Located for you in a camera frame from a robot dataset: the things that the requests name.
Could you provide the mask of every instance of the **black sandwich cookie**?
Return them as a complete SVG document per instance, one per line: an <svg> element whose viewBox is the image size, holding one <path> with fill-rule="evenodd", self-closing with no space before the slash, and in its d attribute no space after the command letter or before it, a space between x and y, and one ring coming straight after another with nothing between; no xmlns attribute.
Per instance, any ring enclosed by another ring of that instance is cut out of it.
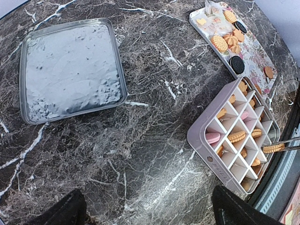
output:
<svg viewBox="0 0 300 225"><path fill-rule="evenodd" d="M230 58L229 65L236 74L242 74L245 70L245 64L243 60L237 55Z"/></svg>
<svg viewBox="0 0 300 225"><path fill-rule="evenodd" d="M247 30L246 28L243 26L243 24L241 24L239 21L237 22L234 22L234 26L236 29L242 31L243 34L246 34L247 33Z"/></svg>

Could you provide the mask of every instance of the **floral tray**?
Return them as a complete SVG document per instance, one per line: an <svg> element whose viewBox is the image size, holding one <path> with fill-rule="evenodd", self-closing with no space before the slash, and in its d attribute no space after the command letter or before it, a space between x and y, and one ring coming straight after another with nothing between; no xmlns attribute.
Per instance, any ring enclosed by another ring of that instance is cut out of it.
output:
<svg viewBox="0 0 300 225"><path fill-rule="evenodd" d="M228 4L224 2L220 2L219 4L221 5L223 10L230 10L231 12L233 12L237 18L237 21L241 22L242 25L247 29L247 33L244 36L245 40L244 42L240 43L241 53L235 54L230 50L227 50L226 52L219 52L218 49L215 48L215 46L210 41L212 35L210 35L208 32L206 32L206 30L198 26L196 22L196 19L201 19L203 15L205 15L205 8L201 8L197 11L192 12L189 15L189 21L191 25L198 31L198 33L217 53L217 55L224 62L224 64L227 66L232 75L235 78L246 76L253 82L253 84L258 84L262 90L263 99L266 99L277 77L277 71L275 69L275 66L273 65L271 59L269 58L261 44L258 42L254 34L251 32L251 30L230 8L230 6L228 6ZM233 55L240 56L245 63L245 70L242 74L237 75L232 69L232 67L229 65L229 59ZM271 80L267 80L266 75L264 74L263 69L266 66L269 66L273 69L274 77Z"/></svg>

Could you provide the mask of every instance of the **pink cookie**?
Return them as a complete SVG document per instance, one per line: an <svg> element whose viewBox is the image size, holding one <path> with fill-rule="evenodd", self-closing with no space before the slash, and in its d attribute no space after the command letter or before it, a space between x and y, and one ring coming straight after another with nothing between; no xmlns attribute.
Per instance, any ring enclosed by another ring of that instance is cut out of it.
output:
<svg viewBox="0 0 300 225"><path fill-rule="evenodd" d="M240 118L242 119L242 120L244 120L245 118L247 118L249 116L249 113L245 110L244 112L243 112L243 114L240 116Z"/></svg>
<svg viewBox="0 0 300 225"><path fill-rule="evenodd" d="M205 138L209 144L216 143L220 140L221 135L219 133L207 133L205 134Z"/></svg>

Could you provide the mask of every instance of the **marble countertop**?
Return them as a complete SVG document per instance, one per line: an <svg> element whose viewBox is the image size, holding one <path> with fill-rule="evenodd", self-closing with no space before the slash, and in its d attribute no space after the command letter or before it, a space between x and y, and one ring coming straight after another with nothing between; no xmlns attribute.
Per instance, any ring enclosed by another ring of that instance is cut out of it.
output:
<svg viewBox="0 0 300 225"><path fill-rule="evenodd" d="M278 70L267 103L281 128L300 71L252 1L227 1ZM21 224L79 188L94 224L214 224L221 184L186 141L188 128L233 81L189 24L204 0L32 0L0 20L0 217ZM124 105L30 126L19 106L20 47L31 31L112 21L129 96Z"/></svg>

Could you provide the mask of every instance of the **metal tongs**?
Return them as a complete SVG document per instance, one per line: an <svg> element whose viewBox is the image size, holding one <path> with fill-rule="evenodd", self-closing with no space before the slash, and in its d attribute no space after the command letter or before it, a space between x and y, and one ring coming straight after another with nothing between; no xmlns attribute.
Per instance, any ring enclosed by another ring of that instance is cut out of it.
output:
<svg viewBox="0 0 300 225"><path fill-rule="evenodd" d="M289 140L285 140L285 141L280 141L280 142L275 142L272 145L268 145L269 146L274 146L274 145L278 145L278 144L284 144L284 143L289 143L289 142L294 142L294 141L299 141L300 137L295 137ZM277 150L275 152L280 152L280 151L292 151L292 150L300 150L300 146L293 146L293 147L284 147L281 150Z"/></svg>

